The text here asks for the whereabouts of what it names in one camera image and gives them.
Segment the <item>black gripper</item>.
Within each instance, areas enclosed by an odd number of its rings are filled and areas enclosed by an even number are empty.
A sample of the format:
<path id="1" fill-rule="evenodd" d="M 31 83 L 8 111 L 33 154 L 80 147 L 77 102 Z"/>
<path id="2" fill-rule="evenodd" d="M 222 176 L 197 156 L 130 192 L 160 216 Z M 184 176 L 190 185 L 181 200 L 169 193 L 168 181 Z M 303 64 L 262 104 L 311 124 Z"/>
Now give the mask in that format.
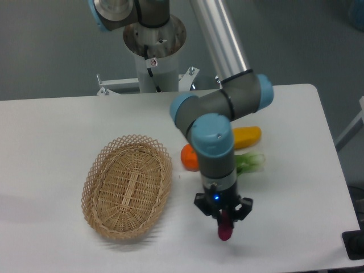
<path id="1" fill-rule="evenodd" d="M 215 186 L 204 187 L 204 193 L 196 193 L 194 204 L 206 216 L 218 218 L 219 211 L 225 210 L 233 225 L 237 221 L 243 221 L 252 211 L 253 200 L 247 197 L 238 197 L 237 183 L 223 191 L 218 191 Z"/>

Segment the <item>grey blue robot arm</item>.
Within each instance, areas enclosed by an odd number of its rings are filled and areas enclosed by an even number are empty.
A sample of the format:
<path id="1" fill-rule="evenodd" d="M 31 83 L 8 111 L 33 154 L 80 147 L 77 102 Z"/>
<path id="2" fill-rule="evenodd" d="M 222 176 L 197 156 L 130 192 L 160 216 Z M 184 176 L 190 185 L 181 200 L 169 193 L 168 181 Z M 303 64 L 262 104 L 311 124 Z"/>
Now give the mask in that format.
<path id="1" fill-rule="evenodd" d="M 89 1 L 100 29 L 124 28 L 125 41 L 142 59 L 151 89 L 165 91 L 158 76 L 162 59 L 184 43 L 168 1 Z M 225 1 L 192 1 L 207 42 L 221 88 L 202 97 L 187 93 L 170 106 L 175 126 L 197 154 L 203 193 L 194 203 L 218 225 L 233 226 L 252 210 L 253 202 L 237 192 L 237 168 L 231 122 L 267 107 L 274 98 L 272 84 L 249 65 Z"/>

